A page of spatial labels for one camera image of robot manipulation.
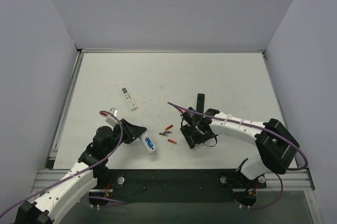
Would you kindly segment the white rounded remote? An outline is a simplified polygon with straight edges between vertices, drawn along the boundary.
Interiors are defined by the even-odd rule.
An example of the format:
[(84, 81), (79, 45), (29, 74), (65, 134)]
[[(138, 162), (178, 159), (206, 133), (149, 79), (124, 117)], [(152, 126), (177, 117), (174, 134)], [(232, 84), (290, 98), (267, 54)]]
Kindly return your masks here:
[(148, 154), (152, 154), (155, 152), (156, 150), (156, 146), (154, 144), (154, 142), (152, 141), (152, 139), (150, 138), (148, 132), (147, 132), (147, 128), (144, 126), (141, 126), (143, 132), (142, 134), (139, 136), (139, 140), (141, 141), (141, 143), (143, 144), (145, 150), (148, 152)]

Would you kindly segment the blue battery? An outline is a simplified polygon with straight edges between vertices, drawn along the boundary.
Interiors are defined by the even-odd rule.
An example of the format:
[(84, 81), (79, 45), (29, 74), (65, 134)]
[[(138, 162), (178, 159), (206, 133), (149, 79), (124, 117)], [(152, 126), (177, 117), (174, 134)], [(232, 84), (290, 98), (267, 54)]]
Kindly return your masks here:
[(148, 147), (149, 147), (151, 150), (154, 149), (154, 144), (153, 144), (152, 140), (151, 140), (149, 137), (146, 137), (146, 138), (145, 138), (145, 142), (146, 142), (146, 144), (148, 145)]

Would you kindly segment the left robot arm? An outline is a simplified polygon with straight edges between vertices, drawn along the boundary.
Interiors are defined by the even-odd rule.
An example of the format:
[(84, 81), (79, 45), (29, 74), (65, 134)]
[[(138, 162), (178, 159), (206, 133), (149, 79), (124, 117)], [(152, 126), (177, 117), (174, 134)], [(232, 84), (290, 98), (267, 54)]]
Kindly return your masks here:
[(93, 141), (69, 172), (57, 183), (45, 188), (33, 202), (25, 200), (18, 208), (15, 223), (60, 223), (67, 212), (94, 187), (107, 184), (109, 156), (121, 143), (130, 144), (147, 128), (122, 119), (115, 127), (102, 126)]

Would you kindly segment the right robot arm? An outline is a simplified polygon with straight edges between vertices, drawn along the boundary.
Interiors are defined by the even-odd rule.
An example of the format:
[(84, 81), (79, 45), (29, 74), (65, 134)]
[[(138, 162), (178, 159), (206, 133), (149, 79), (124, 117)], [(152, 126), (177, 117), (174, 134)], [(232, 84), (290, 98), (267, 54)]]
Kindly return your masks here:
[(277, 119), (268, 122), (255, 122), (208, 109), (200, 113), (192, 107), (180, 109), (181, 132), (189, 147), (219, 135), (241, 140), (257, 148), (257, 154), (245, 157), (236, 169), (248, 180), (254, 180), (269, 172), (285, 174), (300, 149), (300, 145)]

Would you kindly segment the white air conditioner remote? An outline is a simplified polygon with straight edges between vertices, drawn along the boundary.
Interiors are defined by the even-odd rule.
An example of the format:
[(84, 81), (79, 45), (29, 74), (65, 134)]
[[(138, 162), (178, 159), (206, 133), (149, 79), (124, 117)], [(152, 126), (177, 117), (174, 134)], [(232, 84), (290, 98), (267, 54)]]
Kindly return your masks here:
[(128, 105), (128, 107), (130, 108), (131, 111), (135, 111), (137, 110), (138, 106), (136, 104), (136, 102), (134, 101), (132, 95), (130, 94), (129, 90), (126, 87), (121, 88), (123, 97)]

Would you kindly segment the black slim remote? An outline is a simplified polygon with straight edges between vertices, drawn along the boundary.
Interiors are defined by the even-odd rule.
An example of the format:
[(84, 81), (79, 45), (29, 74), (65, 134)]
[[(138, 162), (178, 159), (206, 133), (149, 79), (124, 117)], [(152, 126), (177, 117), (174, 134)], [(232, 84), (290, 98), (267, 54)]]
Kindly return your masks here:
[(196, 111), (198, 113), (204, 113), (205, 94), (198, 93), (196, 100)]

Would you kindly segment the red orange battery lower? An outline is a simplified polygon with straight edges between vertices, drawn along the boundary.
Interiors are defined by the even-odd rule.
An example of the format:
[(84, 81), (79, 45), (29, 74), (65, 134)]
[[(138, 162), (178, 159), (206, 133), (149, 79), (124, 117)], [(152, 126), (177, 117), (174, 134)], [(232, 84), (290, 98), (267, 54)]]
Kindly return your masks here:
[(168, 142), (170, 142), (170, 143), (172, 143), (172, 144), (177, 144), (177, 142), (176, 142), (176, 141), (174, 141), (174, 140), (171, 140), (171, 139), (168, 139), (167, 141), (168, 141)]

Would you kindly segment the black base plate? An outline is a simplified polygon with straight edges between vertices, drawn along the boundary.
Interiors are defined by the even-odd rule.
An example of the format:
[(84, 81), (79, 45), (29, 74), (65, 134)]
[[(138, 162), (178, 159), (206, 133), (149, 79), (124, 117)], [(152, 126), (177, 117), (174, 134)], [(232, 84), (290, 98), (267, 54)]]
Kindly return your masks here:
[(127, 203), (219, 203), (265, 188), (235, 169), (110, 169), (89, 195)]

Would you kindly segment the aluminium front rail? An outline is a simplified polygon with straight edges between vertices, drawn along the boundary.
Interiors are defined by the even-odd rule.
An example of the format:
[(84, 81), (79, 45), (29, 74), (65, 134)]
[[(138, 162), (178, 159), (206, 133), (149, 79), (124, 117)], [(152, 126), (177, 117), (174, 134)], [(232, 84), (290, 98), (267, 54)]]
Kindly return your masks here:
[(53, 169), (53, 170), (38, 170), (31, 193), (36, 193), (56, 182), (61, 180), (69, 170)]

